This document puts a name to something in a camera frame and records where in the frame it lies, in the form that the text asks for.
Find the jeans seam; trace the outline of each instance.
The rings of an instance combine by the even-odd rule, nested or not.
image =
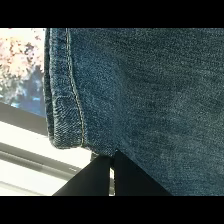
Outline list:
[[[69,78],[72,86],[72,92],[75,96],[75,101],[78,107],[79,111],[79,117],[80,117],[80,122],[81,122],[81,131],[82,131],[82,136],[81,136],[81,147],[84,145],[84,120],[83,120],[83,113],[81,110],[81,104],[80,100],[78,97],[77,93],[77,88],[75,85],[75,80],[72,77],[72,57],[71,57],[71,49],[70,49],[70,35],[69,35],[69,28],[66,28],[66,49],[67,49],[67,62],[68,62],[68,68],[69,68]]]

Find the blue jeans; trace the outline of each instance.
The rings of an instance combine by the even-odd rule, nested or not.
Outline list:
[[[47,29],[51,143],[119,149],[173,195],[224,195],[223,40],[220,28]]]

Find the flowering tree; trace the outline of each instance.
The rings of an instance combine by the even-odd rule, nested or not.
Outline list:
[[[43,74],[44,28],[0,28],[0,100],[23,94],[36,69]]]

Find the stitching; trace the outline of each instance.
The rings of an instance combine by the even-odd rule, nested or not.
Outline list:
[[[80,117],[80,121],[81,121],[81,128],[82,128],[82,140],[81,140],[81,146],[83,146],[84,144],[84,122],[83,122],[83,114],[82,114],[82,110],[81,110],[81,105],[80,105],[80,101],[79,101],[79,97],[78,97],[78,93],[77,93],[77,88],[75,86],[75,81],[72,78],[72,57],[71,57],[71,50],[70,50],[70,37],[69,37],[69,28],[66,28],[66,47],[67,47],[67,62],[68,62],[68,67],[69,67],[69,78],[71,81],[71,85],[72,85],[72,90],[73,90],[73,94],[75,95],[75,100],[78,106],[78,110],[79,110],[79,117]]]

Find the black triangular object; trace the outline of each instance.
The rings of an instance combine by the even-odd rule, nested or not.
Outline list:
[[[122,152],[114,159],[115,196],[171,196]]]
[[[53,196],[109,196],[110,162],[98,156]]]

